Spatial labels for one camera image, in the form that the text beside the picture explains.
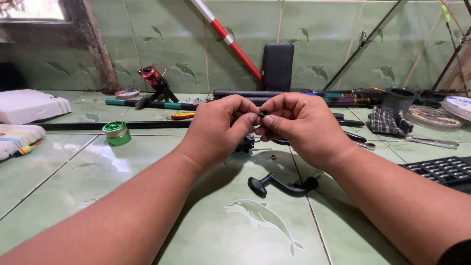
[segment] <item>styrofoam block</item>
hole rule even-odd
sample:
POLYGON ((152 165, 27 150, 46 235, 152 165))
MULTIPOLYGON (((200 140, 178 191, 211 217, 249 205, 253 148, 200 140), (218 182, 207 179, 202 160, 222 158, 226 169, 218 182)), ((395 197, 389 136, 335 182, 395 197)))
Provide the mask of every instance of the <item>styrofoam block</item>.
POLYGON ((0 124, 0 160, 8 158, 24 146, 31 145, 44 135, 46 131, 40 126, 0 124))
POLYGON ((0 122, 26 124, 72 111, 70 102, 36 90, 0 93, 0 122))

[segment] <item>hand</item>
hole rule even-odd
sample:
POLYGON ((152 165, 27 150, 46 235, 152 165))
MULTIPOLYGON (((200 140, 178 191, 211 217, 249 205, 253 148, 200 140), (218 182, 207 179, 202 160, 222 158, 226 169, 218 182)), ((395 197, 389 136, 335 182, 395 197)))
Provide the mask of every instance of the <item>hand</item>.
POLYGON ((260 140, 288 139, 304 161, 323 170, 334 158, 356 145, 343 132, 337 119, 321 97, 284 93, 271 98, 260 108, 270 113, 255 130, 260 140))
POLYGON ((224 162, 244 137, 253 133, 258 113, 251 101, 238 95, 201 104, 175 150, 194 162, 203 174, 224 162))

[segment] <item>tool tray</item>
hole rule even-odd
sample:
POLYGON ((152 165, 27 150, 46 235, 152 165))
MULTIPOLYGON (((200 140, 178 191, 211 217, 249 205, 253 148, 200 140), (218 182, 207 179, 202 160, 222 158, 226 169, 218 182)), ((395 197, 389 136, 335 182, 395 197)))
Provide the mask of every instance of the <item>tool tray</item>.
POLYGON ((471 157, 446 157, 400 166, 431 181, 466 193, 471 192, 471 157))

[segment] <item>wooden window frame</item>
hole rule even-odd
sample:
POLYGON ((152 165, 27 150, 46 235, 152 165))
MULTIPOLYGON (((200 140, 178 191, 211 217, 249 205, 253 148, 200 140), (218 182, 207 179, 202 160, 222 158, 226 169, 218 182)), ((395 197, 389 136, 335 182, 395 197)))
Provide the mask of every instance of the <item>wooden window frame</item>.
POLYGON ((0 19, 0 43, 34 44, 88 50, 103 92, 119 85, 89 0, 59 0, 64 21, 57 19, 0 19))

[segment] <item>red and white pole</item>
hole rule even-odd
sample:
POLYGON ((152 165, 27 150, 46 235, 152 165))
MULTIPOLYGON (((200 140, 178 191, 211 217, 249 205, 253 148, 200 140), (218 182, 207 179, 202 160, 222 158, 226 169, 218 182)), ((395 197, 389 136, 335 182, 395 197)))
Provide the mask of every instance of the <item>red and white pole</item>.
POLYGON ((262 75, 259 70, 253 65, 250 59, 244 54, 240 49, 237 43, 232 39, 231 35, 221 26, 219 21, 214 17, 211 11, 201 0, 191 0, 192 3, 198 8, 201 14, 206 18, 206 20, 211 24, 214 30, 219 34, 219 36, 224 40, 224 42, 229 45, 229 48, 234 52, 234 54, 242 61, 244 67, 249 71, 253 77, 259 82, 262 83, 262 75))

